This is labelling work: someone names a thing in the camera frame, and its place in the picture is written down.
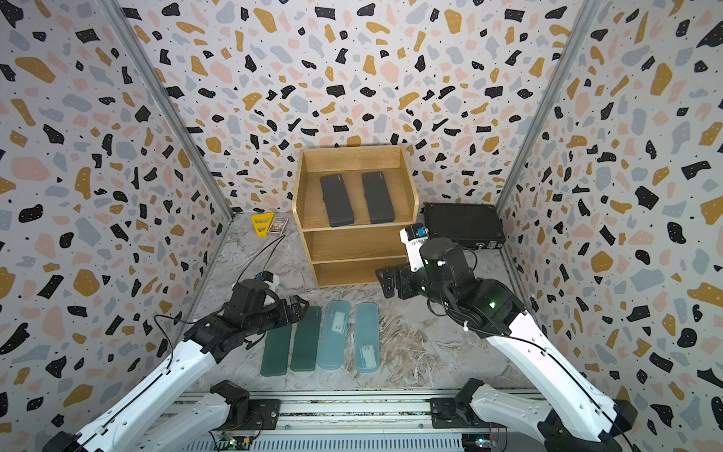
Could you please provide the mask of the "dark grey pencil case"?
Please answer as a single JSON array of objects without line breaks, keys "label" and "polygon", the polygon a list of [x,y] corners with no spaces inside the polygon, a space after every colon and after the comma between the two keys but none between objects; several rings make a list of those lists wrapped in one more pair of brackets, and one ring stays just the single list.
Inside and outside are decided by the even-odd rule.
[{"label": "dark grey pencil case", "polygon": [[320,177],[323,201],[325,203],[329,226],[341,227],[355,222],[353,209],[341,173]]},{"label": "dark grey pencil case", "polygon": [[363,173],[361,178],[371,223],[394,222],[395,209],[383,172]]}]

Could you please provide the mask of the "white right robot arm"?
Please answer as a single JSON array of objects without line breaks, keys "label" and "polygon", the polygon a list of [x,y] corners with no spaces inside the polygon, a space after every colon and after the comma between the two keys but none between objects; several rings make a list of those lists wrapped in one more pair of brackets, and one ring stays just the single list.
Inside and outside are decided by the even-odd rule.
[{"label": "white right robot arm", "polygon": [[621,451],[638,417],[631,402],[596,388],[550,342],[525,304],[504,284],[474,276],[463,249],[414,224],[399,232],[408,261],[376,272],[384,296],[422,297],[441,316],[486,340],[532,382],[540,400],[470,379],[445,422],[512,428],[548,451]]}]

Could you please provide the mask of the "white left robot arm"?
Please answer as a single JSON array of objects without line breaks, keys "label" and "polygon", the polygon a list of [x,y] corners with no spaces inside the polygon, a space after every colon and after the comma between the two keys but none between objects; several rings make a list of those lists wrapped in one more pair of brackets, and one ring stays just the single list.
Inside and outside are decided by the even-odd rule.
[{"label": "white left robot arm", "polygon": [[60,431],[46,451],[171,451],[207,431],[251,427],[250,394],[224,380],[182,414],[158,425],[167,408],[232,351],[253,337],[303,320],[310,304],[280,298],[277,282],[247,279],[216,312],[193,321],[181,342],[141,383],[95,420],[71,433]]}]

